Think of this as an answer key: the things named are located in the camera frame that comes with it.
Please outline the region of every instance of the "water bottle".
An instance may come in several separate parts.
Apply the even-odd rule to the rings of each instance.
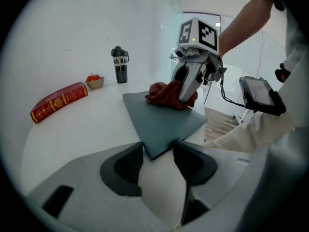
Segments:
[[[120,46],[116,46],[115,49],[112,49],[111,54],[114,60],[117,83],[126,83],[126,66],[127,62],[130,60],[129,53],[124,49],[121,49]]]

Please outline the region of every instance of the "gray cutting board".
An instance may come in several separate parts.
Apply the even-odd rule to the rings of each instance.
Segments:
[[[200,128],[206,118],[188,108],[174,108],[147,103],[141,93],[123,94],[135,130],[151,160],[168,151],[174,140],[183,140]]]

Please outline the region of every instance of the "wooden bowl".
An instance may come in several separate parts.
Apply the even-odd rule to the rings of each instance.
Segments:
[[[104,83],[104,76],[101,76],[100,79],[96,81],[91,81],[91,82],[86,81],[87,86],[91,89],[100,88],[103,86],[103,83]]]

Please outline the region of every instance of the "red book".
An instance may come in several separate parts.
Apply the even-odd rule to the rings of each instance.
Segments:
[[[74,83],[40,100],[31,110],[31,118],[34,123],[40,123],[60,108],[87,95],[85,84],[82,82]]]

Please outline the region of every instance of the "white table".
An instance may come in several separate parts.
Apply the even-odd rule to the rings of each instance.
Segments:
[[[106,83],[88,96],[57,111],[40,124],[32,125],[22,159],[21,185],[28,195],[38,184],[71,160],[140,141],[125,103],[124,93],[149,89],[154,80]],[[204,115],[203,90],[194,110]],[[202,145],[204,126],[186,141]],[[179,221],[184,204],[185,181],[173,161],[172,151],[154,161],[144,154],[139,185],[143,201],[168,226]]]

